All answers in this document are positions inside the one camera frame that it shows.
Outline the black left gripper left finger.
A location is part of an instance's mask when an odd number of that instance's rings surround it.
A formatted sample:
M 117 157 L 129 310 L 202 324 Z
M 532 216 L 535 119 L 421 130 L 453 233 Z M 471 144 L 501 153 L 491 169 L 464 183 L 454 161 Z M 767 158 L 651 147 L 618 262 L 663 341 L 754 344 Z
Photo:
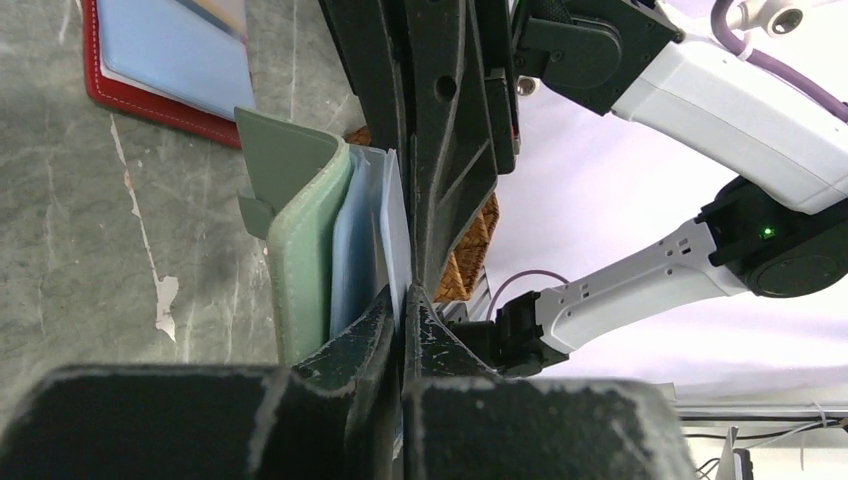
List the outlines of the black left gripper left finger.
M 68 365 L 19 403 L 5 479 L 388 479 L 395 321 L 381 292 L 293 367 Z

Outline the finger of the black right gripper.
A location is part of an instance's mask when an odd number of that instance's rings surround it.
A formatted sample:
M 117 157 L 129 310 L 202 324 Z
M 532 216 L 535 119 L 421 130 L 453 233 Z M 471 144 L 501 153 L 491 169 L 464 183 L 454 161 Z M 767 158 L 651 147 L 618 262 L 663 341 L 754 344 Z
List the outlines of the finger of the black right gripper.
M 407 211 L 413 282 L 430 296 L 515 166 L 517 106 L 505 1 L 408 1 L 413 80 Z
M 324 0 L 319 5 L 359 100 L 371 144 L 398 154 L 407 218 L 413 223 L 416 107 L 409 19 L 414 3 Z

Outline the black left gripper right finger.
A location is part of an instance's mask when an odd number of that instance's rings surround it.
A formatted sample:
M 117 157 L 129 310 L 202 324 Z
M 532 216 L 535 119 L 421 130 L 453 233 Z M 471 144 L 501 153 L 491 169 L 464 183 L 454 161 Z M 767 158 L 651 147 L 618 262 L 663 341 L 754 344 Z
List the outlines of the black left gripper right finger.
M 507 380 L 406 295 L 403 463 L 408 479 L 692 479 L 677 416 L 652 385 Z

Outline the green card holder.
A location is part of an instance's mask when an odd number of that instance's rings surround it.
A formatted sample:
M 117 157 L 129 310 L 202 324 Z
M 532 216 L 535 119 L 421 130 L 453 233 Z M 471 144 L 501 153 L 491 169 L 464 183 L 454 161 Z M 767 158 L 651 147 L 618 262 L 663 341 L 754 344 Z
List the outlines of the green card holder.
M 385 293 L 401 322 L 412 254 L 398 153 L 248 108 L 235 120 L 247 232 L 265 242 L 281 364 L 292 366 Z

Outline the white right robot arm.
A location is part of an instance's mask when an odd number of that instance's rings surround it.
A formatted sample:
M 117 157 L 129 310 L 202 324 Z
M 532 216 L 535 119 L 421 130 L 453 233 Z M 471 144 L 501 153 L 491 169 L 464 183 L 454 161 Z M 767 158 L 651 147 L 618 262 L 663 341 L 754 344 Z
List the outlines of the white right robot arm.
M 847 274 L 847 107 L 749 49 L 715 3 L 703 28 L 653 1 L 520 1 L 484 40 L 511 76 L 535 77 L 611 125 L 555 136 L 547 154 L 613 177 L 530 175 L 527 227 L 510 247 L 559 244 L 577 276 L 530 291 L 450 333 L 509 376 L 565 362 L 605 335 L 622 364 L 646 352 L 691 361 L 713 349 L 753 363 L 788 345 L 762 306 Z

